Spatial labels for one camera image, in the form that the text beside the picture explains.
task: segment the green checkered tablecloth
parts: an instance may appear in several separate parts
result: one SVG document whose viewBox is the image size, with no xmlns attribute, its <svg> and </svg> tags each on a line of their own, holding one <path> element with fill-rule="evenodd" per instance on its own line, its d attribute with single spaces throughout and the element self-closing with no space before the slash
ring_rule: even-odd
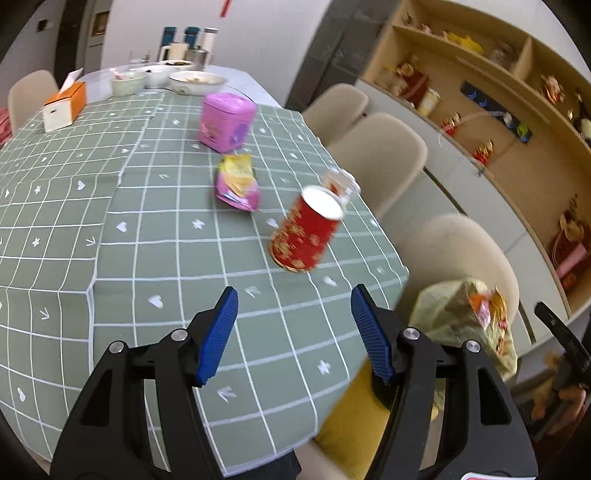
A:
<svg viewBox="0 0 591 480">
<path fill-rule="evenodd" d="M 109 343 L 156 342 L 231 285 L 238 320 L 197 403 L 225 475 L 273 460 L 318 431 L 362 365 L 352 286 L 384 307 L 400 296 L 408 271 L 361 199 L 314 271 L 275 265 L 271 234 L 335 163 L 299 113 L 259 106 L 241 152 L 261 207 L 232 209 L 213 193 L 221 156 L 197 142 L 200 101 L 95 103 L 48 135 L 37 115 L 0 152 L 0 408 L 44 457 Z M 166 468 L 153 382 L 146 402 Z"/>
</svg>

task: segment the white heart print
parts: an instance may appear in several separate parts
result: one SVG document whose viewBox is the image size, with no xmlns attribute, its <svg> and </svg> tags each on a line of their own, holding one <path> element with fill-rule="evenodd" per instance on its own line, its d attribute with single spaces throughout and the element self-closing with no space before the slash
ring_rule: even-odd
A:
<svg viewBox="0 0 591 480">
<path fill-rule="evenodd" d="M 164 303 L 162 303 L 162 297 L 160 295 L 154 295 L 153 297 L 150 297 L 148 301 L 159 309 L 164 307 Z"/>
</svg>

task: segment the white bowl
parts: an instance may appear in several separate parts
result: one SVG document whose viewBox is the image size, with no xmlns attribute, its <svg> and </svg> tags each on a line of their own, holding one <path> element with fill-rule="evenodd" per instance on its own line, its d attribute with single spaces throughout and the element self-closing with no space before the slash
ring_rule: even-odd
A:
<svg viewBox="0 0 591 480">
<path fill-rule="evenodd" d="M 218 92 L 228 81 L 226 77 L 207 72 L 174 72 L 170 75 L 170 87 L 181 95 L 203 96 Z M 204 83 L 190 82 L 199 79 Z"/>
<path fill-rule="evenodd" d="M 196 69 L 195 62 L 188 60 L 162 60 L 158 62 L 158 65 L 174 67 L 181 72 Z"/>
<path fill-rule="evenodd" d="M 178 70 L 177 67 L 171 65 L 149 65 L 133 69 L 133 71 L 146 74 L 147 88 L 161 88 L 168 85 L 168 75 Z"/>
<path fill-rule="evenodd" d="M 145 72 L 126 72 L 123 75 L 128 78 L 125 78 L 124 80 L 118 80 L 116 78 L 111 79 L 113 96 L 122 97 L 135 95 L 144 88 L 146 84 Z"/>
</svg>

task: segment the red canister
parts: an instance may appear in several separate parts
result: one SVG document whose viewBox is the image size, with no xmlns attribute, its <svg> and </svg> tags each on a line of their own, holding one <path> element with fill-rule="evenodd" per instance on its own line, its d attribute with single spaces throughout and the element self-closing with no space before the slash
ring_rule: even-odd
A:
<svg viewBox="0 0 591 480">
<path fill-rule="evenodd" d="M 330 190 L 304 187 L 289 215 L 269 244 L 272 259 L 293 272 L 314 268 L 343 219 L 339 198 Z"/>
</svg>

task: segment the white table surface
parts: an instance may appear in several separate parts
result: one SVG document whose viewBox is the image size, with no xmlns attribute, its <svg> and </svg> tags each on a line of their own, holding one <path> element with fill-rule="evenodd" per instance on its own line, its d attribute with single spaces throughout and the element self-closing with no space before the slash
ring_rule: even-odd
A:
<svg viewBox="0 0 591 480">
<path fill-rule="evenodd" d="M 117 68 L 119 71 L 124 72 L 128 67 Z M 205 71 L 222 75 L 228 79 L 227 84 L 225 84 L 221 90 L 222 92 L 243 95 L 259 105 L 268 105 L 272 107 L 281 106 L 246 72 L 216 65 L 206 67 Z M 88 103 L 107 100 L 113 95 L 111 78 L 113 78 L 113 74 L 109 69 L 91 72 L 80 78 L 80 80 L 86 82 L 86 96 Z"/>
</svg>

